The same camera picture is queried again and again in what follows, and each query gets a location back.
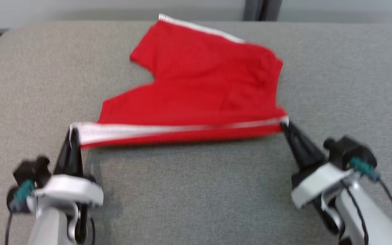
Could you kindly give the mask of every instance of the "dark door frame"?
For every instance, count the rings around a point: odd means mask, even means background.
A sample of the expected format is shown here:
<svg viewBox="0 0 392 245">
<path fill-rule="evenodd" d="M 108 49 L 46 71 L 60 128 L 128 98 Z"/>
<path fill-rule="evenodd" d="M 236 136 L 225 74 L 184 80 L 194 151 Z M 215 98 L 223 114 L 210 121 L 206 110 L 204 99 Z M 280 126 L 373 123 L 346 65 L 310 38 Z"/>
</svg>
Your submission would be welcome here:
<svg viewBox="0 0 392 245">
<path fill-rule="evenodd" d="M 244 21 L 277 21 L 282 0 L 246 0 Z"/>
</svg>

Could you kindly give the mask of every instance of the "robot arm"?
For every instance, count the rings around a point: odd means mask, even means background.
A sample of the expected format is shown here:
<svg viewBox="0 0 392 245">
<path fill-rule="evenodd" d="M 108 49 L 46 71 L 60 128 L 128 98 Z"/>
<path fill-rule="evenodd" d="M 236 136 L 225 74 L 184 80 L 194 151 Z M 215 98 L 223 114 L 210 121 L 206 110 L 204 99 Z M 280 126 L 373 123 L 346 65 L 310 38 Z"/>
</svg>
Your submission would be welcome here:
<svg viewBox="0 0 392 245">
<path fill-rule="evenodd" d="M 84 174 L 76 129 L 67 133 L 52 175 L 48 163 L 46 157 L 39 157 L 20 164 L 13 173 L 19 187 L 9 192 L 7 207 L 11 214 L 36 215 L 28 245 L 83 244 L 87 237 L 88 209 L 102 206 L 104 193 L 91 175 Z M 28 183 L 31 188 L 22 196 Z"/>
<path fill-rule="evenodd" d="M 392 244 L 392 221 L 361 188 L 361 173 L 353 168 L 357 162 L 370 166 L 368 176 L 378 181 L 373 154 L 345 136 L 325 141 L 327 158 L 293 123 L 282 128 L 299 167 L 291 177 L 295 206 L 312 203 L 339 245 Z"/>
</svg>

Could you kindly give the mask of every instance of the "gray upholstered surface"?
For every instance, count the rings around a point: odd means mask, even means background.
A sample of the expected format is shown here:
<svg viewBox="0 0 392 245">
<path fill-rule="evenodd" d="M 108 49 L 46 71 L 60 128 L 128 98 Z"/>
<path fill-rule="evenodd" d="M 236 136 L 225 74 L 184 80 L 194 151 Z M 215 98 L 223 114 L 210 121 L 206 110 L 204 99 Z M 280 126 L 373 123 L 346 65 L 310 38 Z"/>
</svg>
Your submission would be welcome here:
<svg viewBox="0 0 392 245">
<path fill-rule="evenodd" d="M 151 81 L 129 54 L 150 22 L 57 22 L 0 38 L 0 244 L 6 192 L 23 158 L 54 162 L 74 121 Z M 366 142 L 392 189 L 392 26 L 203 23 L 272 48 L 284 60 L 278 103 L 318 143 Z M 294 160 L 282 135 L 248 141 L 85 152 L 104 187 L 97 244 L 336 244 L 313 208 L 290 200 Z M 392 218 L 379 186 L 364 188 Z M 11 245 L 34 218 L 17 216 Z"/>
</svg>

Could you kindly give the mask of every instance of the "red shorts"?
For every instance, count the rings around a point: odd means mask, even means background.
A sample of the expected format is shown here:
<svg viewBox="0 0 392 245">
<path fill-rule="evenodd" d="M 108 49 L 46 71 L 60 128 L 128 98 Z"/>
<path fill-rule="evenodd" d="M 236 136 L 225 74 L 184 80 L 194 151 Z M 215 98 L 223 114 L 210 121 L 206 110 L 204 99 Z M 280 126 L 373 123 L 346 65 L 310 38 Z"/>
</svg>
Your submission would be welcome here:
<svg viewBox="0 0 392 245">
<path fill-rule="evenodd" d="M 104 101 L 97 123 L 76 123 L 81 145 L 213 141 L 280 131 L 282 61 L 262 46 L 160 15 L 130 59 L 154 81 Z"/>
</svg>

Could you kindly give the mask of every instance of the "teal connector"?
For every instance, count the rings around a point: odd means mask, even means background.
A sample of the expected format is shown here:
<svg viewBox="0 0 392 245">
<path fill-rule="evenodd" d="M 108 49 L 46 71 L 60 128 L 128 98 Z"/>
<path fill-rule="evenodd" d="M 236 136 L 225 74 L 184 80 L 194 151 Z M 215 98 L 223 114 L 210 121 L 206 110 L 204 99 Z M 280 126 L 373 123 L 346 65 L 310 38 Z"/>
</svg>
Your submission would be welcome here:
<svg viewBox="0 0 392 245">
<path fill-rule="evenodd" d="M 364 162 L 359 157 L 353 157 L 350 159 L 350 165 L 353 169 L 360 172 L 361 174 L 367 175 L 367 177 L 369 177 L 369 179 L 374 183 L 377 183 L 381 180 L 380 174 L 375 172 L 373 166 Z"/>
<path fill-rule="evenodd" d="M 10 202 L 10 209 L 12 212 L 19 212 L 27 201 L 27 197 L 34 191 L 34 183 L 31 180 L 25 180 L 19 186 L 14 194 L 14 199 Z"/>
</svg>

